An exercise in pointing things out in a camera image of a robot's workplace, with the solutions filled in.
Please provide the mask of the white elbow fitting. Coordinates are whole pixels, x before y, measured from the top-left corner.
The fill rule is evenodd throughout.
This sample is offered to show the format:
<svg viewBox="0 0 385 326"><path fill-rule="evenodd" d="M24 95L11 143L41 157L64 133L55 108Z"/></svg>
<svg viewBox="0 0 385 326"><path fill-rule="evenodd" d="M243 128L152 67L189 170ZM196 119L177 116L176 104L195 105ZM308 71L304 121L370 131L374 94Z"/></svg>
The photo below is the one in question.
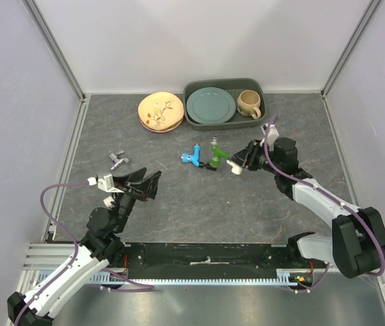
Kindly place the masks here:
<svg viewBox="0 0 385 326"><path fill-rule="evenodd" d="M243 171L243 168L239 166L237 163L231 161L231 160L226 160L226 163L231 167L231 172L235 175L240 175Z"/></svg>

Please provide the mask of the green water faucet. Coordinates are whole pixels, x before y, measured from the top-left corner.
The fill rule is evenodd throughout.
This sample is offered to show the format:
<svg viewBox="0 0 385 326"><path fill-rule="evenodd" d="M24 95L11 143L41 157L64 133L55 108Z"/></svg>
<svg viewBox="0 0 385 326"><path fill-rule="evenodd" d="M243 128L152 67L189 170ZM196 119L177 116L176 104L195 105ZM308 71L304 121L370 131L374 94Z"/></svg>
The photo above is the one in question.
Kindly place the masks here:
<svg viewBox="0 0 385 326"><path fill-rule="evenodd" d="M223 151L217 143L217 137L213 137L211 142L211 149L212 149L212 158L210 159L210 169L211 170L217 170L217 168L220 165L221 158L227 159L229 158L228 152Z"/></svg>

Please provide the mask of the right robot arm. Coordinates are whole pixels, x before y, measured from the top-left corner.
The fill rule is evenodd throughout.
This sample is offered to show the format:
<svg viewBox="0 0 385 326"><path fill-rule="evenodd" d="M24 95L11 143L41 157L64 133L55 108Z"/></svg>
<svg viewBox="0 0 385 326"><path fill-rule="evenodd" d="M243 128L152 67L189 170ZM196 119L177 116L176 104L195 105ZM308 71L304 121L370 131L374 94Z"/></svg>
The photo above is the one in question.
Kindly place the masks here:
<svg viewBox="0 0 385 326"><path fill-rule="evenodd" d="M291 266L302 267L315 259L335 265L346 278L385 269L385 227L380 212L350 204L319 185L299 166L293 139L281 137L271 146L252 140L227 163L236 175L244 169L272 173L281 193L310 209L331 228L331 236L304 232L290 237L285 256Z"/></svg>

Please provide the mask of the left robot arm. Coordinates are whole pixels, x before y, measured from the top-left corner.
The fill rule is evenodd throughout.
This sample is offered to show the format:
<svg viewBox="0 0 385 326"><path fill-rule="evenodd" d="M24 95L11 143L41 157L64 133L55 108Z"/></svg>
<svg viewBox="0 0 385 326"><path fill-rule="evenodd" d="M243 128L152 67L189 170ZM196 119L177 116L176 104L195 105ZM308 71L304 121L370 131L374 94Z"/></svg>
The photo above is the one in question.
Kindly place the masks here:
<svg viewBox="0 0 385 326"><path fill-rule="evenodd" d="M80 186L97 186L109 194L103 207L95 208L81 240L74 240L73 252L44 281L26 293L15 292L7 299L8 319L14 325L51 325L64 304L97 272L119 266L125 244L119 237L136 202L154 199L161 171L148 174L146 168L122 176L90 177Z"/></svg>

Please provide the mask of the white elbow fitting left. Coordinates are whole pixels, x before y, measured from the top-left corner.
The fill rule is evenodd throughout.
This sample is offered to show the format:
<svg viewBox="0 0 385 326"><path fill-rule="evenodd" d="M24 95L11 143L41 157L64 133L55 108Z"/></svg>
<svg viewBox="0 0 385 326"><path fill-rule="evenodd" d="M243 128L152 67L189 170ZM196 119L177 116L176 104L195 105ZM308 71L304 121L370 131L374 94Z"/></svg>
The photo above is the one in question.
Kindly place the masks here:
<svg viewBox="0 0 385 326"><path fill-rule="evenodd" d="M106 197L103 203L108 209L112 209L115 206L115 200L111 196Z"/></svg>

